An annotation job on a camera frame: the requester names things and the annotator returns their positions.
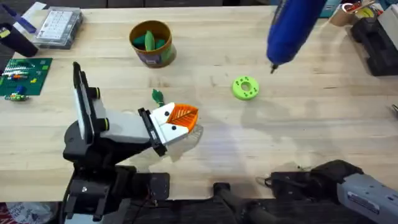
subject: blue pen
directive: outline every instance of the blue pen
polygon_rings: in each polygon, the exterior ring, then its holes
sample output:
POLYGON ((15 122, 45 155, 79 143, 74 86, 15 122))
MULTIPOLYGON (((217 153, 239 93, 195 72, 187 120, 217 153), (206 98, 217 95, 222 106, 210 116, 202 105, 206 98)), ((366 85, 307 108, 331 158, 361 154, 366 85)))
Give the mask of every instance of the blue pen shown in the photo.
POLYGON ((21 15, 16 13, 10 7, 6 6, 5 4, 1 4, 1 6, 15 19, 17 23, 19 23, 27 32, 30 34, 34 34, 36 32, 36 28, 30 24, 26 19, 24 19, 21 15))

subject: green gear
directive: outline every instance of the green gear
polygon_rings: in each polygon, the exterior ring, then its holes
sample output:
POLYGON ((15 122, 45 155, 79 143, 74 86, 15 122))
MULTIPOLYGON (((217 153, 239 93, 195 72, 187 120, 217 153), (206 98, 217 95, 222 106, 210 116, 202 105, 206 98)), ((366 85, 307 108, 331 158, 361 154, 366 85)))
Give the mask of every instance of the green gear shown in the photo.
POLYGON ((259 84, 252 77, 241 76, 232 83, 232 92, 240 100, 251 100, 259 94, 259 84))

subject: orange object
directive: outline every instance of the orange object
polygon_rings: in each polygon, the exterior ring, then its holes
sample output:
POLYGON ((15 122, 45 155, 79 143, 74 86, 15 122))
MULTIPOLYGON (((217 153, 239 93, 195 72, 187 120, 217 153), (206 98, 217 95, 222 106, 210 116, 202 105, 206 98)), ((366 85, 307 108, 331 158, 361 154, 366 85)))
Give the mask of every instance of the orange object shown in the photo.
POLYGON ((197 120, 198 108, 191 105, 175 104, 167 123, 187 127, 189 132, 191 132, 195 127, 197 120))
POLYGON ((359 7, 361 7, 361 6, 362 6, 362 3, 361 3, 361 2, 354 3, 353 6, 351 6, 350 8, 348 8, 347 12, 352 12, 352 11, 354 11, 355 9, 357 9, 357 8, 359 8, 359 7))

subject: plastic container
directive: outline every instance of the plastic container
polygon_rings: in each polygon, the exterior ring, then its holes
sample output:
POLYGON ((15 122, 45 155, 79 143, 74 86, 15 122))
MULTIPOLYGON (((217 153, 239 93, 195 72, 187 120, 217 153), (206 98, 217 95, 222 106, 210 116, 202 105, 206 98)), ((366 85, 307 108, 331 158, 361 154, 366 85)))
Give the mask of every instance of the plastic container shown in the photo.
POLYGON ((41 49, 68 50, 82 22, 83 14, 79 8, 50 7, 47 17, 32 41, 41 49))
POLYGON ((169 27, 160 21, 145 21, 136 25, 130 32, 129 36, 130 44, 136 51, 138 57, 144 64, 152 68, 160 68, 170 64, 177 54, 177 51, 172 43, 172 34, 169 27), (143 49, 138 49, 132 44, 132 41, 145 35, 147 30, 151 31, 157 39, 164 39, 165 45, 159 49, 146 51, 143 49))

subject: black cable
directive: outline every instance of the black cable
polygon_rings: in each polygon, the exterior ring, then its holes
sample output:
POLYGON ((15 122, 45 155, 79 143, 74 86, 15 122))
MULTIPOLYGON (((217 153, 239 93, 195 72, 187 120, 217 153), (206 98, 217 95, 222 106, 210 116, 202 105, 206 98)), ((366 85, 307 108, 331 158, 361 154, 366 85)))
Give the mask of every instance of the black cable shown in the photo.
POLYGON ((65 193, 63 194, 63 198, 62 198, 62 202, 61 202, 61 207, 60 207, 60 214, 59 214, 59 218, 58 218, 58 222, 59 224, 64 224, 65 220, 63 219, 64 216, 64 211, 65 211, 65 204, 67 203, 67 198, 69 195, 69 188, 70 188, 70 184, 72 183, 72 178, 73 176, 75 176, 75 170, 73 170, 72 176, 70 177, 67 189, 65 190, 65 193))
MULTIPOLYGON (((187 206, 187 205, 196 205, 196 204, 199 204, 199 203, 209 202, 210 200, 213 200, 213 198, 208 198, 208 199, 203 199, 203 200, 197 200, 197 201, 194 201, 194 202, 186 201, 186 203, 182 203, 182 205, 184 205, 184 206, 187 206)), ((149 205, 148 205, 148 206, 144 206, 144 208, 172 208, 172 207, 173 207, 173 201, 168 202, 168 203, 169 203, 168 205, 164 205, 164 206, 156 206, 156 205, 149 206, 149 205)), ((133 205, 133 206, 137 206, 137 207, 140 207, 140 206, 141 206, 141 205, 138 205, 138 204, 133 203, 133 202, 131 202, 130 204, 133 205)))
POLYGON ((268 177, 268 178, 265 178, 264 179, 264 184, 267 187, 272 188, 272 181, 273 180, 278 180, 278 181, 284 182, 286 184, 290 184, 290 185, 293 185, 295 187, 300 187, 300 188, 305 188, 307 186, 306 184, 301 184, 299 182, 296 182, 296 181, 293 181, 293 180, 290 180, 290 179, 286 179, 286 178, 283 178, 283 177, 268 177))
POLYGON ((144 200, 144 202, 142 203, 142 205, 138 208, 138 210, 137 210, 137 212, 136 212, 136 215, 135 215, 134 218, 132 219, 131 224, 134 224, 134 222, 136 222, 136 219, 138 218, 139 212, 140 212, 141 209, 144 207, 144 205, 148 202, 149 199, 150 199, 150 198, 147 197, 147 198, 144 200))

